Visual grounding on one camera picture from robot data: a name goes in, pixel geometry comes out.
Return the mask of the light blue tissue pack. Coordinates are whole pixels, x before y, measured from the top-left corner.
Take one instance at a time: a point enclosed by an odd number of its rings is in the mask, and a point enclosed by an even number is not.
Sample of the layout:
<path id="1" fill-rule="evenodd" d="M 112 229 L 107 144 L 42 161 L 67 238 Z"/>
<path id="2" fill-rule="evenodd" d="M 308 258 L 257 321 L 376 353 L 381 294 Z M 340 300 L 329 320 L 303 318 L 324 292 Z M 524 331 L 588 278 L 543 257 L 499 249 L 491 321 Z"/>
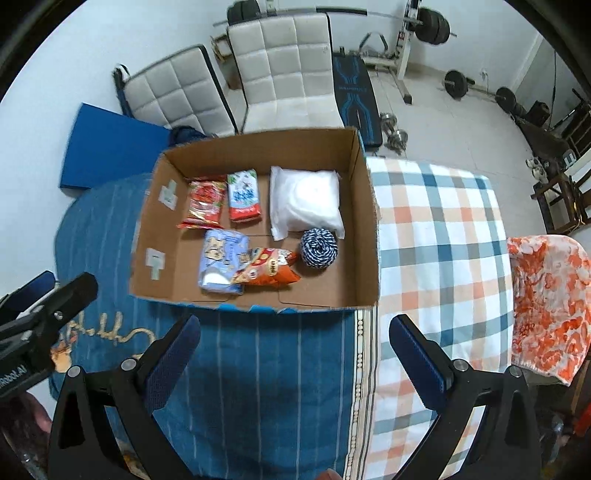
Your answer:
<path id="1" fill-rule="evenodd" d="M 198 286 L 207 292 L 242 295 L 233 278 L 249 262 L 249 237 L 232 230 L 211 229 L 201 249 Z"/>

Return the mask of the red floral snack packet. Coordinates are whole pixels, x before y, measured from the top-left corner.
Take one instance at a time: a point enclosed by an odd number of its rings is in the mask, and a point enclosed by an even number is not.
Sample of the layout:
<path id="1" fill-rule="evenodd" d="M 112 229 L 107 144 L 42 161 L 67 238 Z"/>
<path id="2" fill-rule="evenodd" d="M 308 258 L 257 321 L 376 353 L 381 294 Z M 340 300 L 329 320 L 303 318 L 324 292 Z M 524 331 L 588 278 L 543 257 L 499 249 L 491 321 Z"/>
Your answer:
<path id="1" fill-rule="evenodd" d="M 188 207 L 179 229 L 220 229 L 221 209 L 225 198 L 223 176 L 200 177 L 188 185 Z"/>

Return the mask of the orange panda snack packet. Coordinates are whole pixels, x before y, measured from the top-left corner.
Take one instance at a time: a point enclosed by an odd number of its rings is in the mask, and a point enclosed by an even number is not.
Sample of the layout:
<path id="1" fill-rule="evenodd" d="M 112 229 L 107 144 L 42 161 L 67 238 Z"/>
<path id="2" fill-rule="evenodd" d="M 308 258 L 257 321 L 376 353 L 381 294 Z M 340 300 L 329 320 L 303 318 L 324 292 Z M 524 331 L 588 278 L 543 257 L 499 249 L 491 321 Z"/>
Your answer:
<path id="1" fill-rule="evenodd" d="M 297 252 L 281 248 L 257 247 L 239 257 L 238 271 L 231 278 L 232 285 L 281 288 L 301 280 L 294 272 Z"/>

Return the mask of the blue white yarn ball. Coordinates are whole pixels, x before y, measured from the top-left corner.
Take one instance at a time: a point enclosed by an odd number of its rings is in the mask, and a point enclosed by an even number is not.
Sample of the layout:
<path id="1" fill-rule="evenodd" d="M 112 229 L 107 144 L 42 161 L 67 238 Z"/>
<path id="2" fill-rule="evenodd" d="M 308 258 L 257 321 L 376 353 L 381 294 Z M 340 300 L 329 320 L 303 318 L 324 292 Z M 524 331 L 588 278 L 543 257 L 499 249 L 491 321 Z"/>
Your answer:
<path id="1" fill-rule="evenodd" d="M 304 231 L 300 243 L 301 260 L 310 268 L 327 269 L 338 257 L 339 249 L 335 235 L 323 228 Z"/>

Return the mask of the blue foam mat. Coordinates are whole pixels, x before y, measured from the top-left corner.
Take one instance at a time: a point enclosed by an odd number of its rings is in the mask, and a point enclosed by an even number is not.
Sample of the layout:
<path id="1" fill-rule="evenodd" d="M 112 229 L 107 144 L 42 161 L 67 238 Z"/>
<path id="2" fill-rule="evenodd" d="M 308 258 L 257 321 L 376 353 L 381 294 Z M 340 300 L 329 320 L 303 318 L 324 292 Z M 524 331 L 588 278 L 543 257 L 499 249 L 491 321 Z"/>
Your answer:
<path id="1" fill-rule="evenodd" d="M 83 103 L 72 127 L 59 187 L 85 190 L 152 171 L 169 130 Z"/>

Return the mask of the orange floral cushion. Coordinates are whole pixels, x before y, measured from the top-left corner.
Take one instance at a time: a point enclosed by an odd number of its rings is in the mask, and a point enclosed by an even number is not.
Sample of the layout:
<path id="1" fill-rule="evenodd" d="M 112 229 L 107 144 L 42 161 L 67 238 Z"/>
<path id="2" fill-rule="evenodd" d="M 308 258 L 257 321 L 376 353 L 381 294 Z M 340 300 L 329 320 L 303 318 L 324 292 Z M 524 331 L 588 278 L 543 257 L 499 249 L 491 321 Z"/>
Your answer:
<path id="1" fill-rule="evenodd" d="M 590 349 L 590 258 L 564 235 L 507 240 L 514 293 L 512 363 L 569 386 Z"/>

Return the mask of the plaid checked blanket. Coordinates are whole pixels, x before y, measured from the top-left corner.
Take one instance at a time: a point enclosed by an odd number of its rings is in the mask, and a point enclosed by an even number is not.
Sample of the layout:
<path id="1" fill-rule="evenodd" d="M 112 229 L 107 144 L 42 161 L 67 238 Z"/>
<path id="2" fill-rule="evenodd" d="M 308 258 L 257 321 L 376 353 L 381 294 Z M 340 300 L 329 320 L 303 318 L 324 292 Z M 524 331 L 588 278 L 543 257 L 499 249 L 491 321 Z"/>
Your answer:
<path id="1" fill-rule="evenodd" d="M 356 312 L 346 479 L 387 479 L 410 457 L 434 414 L 389 343 L 410 316 L 453 358 L 502 371 L 510 363 L 513 289 L 506 232 L 490 180 L 452 167 L 367 161 L 379 207 L 377 306 Z"/>

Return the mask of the blue striped blanket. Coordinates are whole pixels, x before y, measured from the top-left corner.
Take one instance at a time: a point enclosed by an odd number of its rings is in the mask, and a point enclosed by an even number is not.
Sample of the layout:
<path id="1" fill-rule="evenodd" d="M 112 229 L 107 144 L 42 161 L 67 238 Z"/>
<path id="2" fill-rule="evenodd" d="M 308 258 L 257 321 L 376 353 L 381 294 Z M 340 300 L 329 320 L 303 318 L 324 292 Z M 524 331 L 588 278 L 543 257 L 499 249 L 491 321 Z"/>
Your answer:
<path id="1" fill-rule="evenodd" d="M 89 372 L 140 356 L 190 314 L 128 291 L 148 175 L 84 192 L 55 238 L 57 276 L 93 274 L 98 295 L 61 332 L 62 362 Z M 155 418 L 191 472 L 228 479 L 313 479 L 349 450 L 356 318 L 351 311 L 197 309 L 201 340 Z"/>

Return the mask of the dark blue cloth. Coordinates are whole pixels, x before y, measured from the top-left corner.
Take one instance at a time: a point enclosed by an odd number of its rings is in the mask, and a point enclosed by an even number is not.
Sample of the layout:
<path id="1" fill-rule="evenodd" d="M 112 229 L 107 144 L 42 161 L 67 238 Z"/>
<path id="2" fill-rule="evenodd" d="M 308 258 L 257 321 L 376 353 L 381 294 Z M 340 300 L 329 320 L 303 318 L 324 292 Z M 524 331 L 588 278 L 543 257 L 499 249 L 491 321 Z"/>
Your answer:
<path id="1" fill-rule="evenodd" d="M 209 139 L 209 136 L 191 126 L 176 126 L 169 131 L 168 145 L 176 147 L 192 142 Z"/>

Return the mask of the red white tissue pack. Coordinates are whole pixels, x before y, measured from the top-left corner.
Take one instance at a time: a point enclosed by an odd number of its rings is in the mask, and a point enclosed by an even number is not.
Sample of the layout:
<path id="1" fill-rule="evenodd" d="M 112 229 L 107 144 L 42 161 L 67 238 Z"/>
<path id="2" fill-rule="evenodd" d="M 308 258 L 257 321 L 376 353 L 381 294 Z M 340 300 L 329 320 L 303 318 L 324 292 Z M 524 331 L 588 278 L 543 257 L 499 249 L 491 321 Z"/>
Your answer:
<path id="1" fill-rule="evenodd" d="M 229 219 L 233 223 L 259 220 L 259 182 L 255 169 L 228 174 Z"/>

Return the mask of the dark wooden chair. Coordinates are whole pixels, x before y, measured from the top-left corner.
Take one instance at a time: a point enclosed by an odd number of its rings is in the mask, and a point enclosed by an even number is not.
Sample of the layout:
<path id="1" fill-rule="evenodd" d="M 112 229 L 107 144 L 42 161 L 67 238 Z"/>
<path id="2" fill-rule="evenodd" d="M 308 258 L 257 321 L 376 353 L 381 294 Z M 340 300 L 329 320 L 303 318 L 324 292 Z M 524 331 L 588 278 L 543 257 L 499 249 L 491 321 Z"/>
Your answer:
<path id="1" fill-rule="evenodd" d="M 538 203 L 547 234 L 569 235 L 590 225 L 590 189 L 582 190 L 589 180 L 590 171 L 579 180 L 560 173 L 547 184 L 535 185 L 531 199 Z M 561 224 L 553 218 L 553 213 L 557 213 L 554 207 L 558 204 L 566 211 L 566 220 Z"/>

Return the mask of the cardboard box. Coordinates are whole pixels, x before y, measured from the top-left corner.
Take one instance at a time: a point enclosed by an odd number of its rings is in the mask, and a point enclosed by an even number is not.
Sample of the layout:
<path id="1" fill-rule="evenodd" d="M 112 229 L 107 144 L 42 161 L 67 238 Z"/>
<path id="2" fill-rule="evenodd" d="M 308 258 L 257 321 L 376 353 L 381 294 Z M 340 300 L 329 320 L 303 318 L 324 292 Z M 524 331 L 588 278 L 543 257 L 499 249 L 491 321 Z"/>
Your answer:
<path id="1" fill-rule="evenodd" d="M 249 286 L 242 295 L 209 293 L 198 285 L 204 230 L 181 229 L 189 206 L 189 183 L 256 170 L 262 217 L 233 224 L 228 210 L 221 225 L 249 237 L 252 247 L 273 247 L 270 232 L 270 169 L 335 171 L 339 174 L 339 210 L 346 236 L 339 240 L 335 263 L 324 271 L 297 263 L 301 279 L 283 288 Z M 363 143 L 354 128 L 276 130 L 190 143 L 162 153 L 152 171 L 139 217 L 131 260 L 132 295 L 170 304 L 215 308 L 230 304 L 276 310 L 370 308 L 380 296 L 377 202 Z"/>

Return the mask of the left white quilted chair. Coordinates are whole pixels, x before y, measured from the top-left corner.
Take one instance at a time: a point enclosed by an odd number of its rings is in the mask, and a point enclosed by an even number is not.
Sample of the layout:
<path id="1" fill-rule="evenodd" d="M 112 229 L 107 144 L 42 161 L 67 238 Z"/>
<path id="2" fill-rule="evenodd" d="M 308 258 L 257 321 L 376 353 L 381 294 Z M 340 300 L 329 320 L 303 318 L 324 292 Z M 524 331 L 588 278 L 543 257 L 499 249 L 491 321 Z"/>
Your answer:
<path id="1" fill-rule="evenodd" d="M 122 114 L 167 129 L 188 126 L 208 136 L 238 134 L 204 45 L 185 48 L 131 75 L 112 71 Z"/>

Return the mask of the white quilted chair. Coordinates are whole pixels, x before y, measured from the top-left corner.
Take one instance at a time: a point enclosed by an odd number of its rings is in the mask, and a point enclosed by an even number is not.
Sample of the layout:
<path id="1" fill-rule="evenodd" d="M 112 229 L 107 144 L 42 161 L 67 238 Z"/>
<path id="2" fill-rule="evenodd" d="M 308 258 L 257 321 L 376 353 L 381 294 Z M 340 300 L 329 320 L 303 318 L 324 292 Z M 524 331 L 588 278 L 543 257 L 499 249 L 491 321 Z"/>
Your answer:
<path id="1" fill-rule="evenodd" d="M 208 136 L 238 134 L 204 45 L 185 48 L 131 75 L 112 71 L 122 114 L 167 129 L 188 126 Z"/>
<path id="2" fill-rule="evenodd" d="M 342 128 L 327 14 L 235 24 L 228 39 L 245 96 L 243 132 Z"/>

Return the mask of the white pillow pack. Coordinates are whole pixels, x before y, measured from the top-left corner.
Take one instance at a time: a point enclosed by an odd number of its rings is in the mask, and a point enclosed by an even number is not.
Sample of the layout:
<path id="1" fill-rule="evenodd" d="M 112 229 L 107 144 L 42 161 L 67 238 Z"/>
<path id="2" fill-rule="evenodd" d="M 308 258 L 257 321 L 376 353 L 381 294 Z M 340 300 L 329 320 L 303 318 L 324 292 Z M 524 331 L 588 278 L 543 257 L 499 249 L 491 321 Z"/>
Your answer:
<path id="1" fill-rule="evenodd" d="M 323 228 L 346 237 L 339 210 L 339 174 L 335 171 L 270 169 L 270 232 L 274 241 L 290 232 Z"/>

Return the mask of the chrome dumbbells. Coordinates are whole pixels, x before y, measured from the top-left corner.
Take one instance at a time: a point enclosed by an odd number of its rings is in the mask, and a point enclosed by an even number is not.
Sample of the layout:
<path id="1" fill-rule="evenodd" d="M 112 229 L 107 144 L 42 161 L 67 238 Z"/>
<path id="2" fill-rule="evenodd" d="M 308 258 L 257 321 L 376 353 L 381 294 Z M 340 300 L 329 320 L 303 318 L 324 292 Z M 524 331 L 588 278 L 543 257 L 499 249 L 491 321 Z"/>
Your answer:
<path id="1" fill-rule="evenodd" d="M 408 133 L 398 126 L 398 118 L 393 113 L 381 113 L 380 122 L 387 137 L 386 146 L 401 155 L 407 150 Z"/>

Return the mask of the right white quilted chair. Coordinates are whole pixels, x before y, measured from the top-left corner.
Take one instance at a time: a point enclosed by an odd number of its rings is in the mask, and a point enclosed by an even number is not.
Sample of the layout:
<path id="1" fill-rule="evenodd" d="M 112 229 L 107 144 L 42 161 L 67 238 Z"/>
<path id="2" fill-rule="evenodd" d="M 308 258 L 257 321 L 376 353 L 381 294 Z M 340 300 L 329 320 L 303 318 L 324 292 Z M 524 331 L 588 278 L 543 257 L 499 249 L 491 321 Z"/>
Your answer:
<path id="1" fill-rule="evenodd" d="M 245 96 L 243 132 L 342 128 L 327 14 L 235 24 L 228 39 Z"/>

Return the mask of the floor barbell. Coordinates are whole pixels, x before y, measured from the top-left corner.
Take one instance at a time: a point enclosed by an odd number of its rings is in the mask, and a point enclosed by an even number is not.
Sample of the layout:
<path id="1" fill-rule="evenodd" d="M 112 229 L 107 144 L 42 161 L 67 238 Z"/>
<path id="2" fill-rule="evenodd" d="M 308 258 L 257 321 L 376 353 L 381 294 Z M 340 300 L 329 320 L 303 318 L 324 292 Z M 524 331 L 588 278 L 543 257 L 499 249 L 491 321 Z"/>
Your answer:
<path id="1" fill-rule="evenodd" d="M 517 105 L 516 96 L 509 88 L 500 87 L 493 92 L 477 85 L 472 78 L 465 76 L 458 70 L 449 70 L 444 76 L 443 85 L 448 95 L 455 100 L 463 99 L 469 91 L 473 90 L 494 98 L 506 113 L 513 114 Z"/>

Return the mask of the blue black weight bench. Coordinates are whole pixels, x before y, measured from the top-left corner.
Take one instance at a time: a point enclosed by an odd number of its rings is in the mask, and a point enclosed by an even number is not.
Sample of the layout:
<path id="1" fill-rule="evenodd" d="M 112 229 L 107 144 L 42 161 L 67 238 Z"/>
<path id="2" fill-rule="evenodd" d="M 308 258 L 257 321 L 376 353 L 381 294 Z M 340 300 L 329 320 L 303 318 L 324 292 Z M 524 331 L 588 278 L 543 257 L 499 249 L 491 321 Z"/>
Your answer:
<path id="1" fill-rule="evenodd" d="M 383 144 L 380 114 L 370 75 L 360 56 L 332 54 L 335 101 L 342 123 L 355 127 L 369 151 Z"/>

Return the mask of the barbell weight rack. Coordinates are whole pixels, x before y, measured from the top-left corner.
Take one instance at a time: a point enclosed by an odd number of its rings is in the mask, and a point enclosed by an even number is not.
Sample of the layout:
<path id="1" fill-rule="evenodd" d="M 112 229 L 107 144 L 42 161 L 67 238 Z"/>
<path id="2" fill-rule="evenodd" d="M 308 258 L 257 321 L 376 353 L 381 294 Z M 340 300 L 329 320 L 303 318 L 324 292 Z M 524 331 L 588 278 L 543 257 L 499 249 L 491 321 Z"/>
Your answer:
<path id="1" fill-rule="evenodd" d="M 260 6 L 259 1 L 235 1 L 226 10 L 226 17 L 223 20 L 214 22 L 212 26 L 225 27 L 269 17 L 317 13 L 327 16 L 372 17 L 394 23 L 394 32 L 392 34 L 386 34 L 377 29 L 370 30 L 363 36 L 358 46 L 353 49 L 339 47 L 338 52 L 342 55 L 359 56 L 368 69 L 384 71 L 390 74 L 393 77 L 394 86 L 396 86 L 402 100 L 407 105 L 413 103 L 413 96 L 405 83 L 412 42 L 417 40 L 428 45 L 440 46 L 456 35 L 452 31 L 450 22 L 442 13 L 424 7 L 420 1 L 407 1 L 403 13 L 400 15 L 345 6 L 277 9 L 273 6 L 272 1 L 263 8 Z"/>

